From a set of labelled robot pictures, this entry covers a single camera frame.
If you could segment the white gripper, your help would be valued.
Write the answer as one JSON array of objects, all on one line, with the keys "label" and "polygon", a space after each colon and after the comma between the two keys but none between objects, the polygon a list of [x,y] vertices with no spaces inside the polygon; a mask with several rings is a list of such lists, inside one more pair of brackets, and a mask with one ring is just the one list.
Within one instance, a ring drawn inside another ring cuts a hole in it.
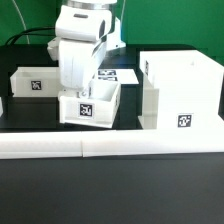
[{"label": "white gripper", "polygon": [[60,40],[60,82],[64,87],[78,91],[78,98],[89,98],[89,91],[84,90],[103,62],[106,46],[107,43],[101,41],[91,43]]}]

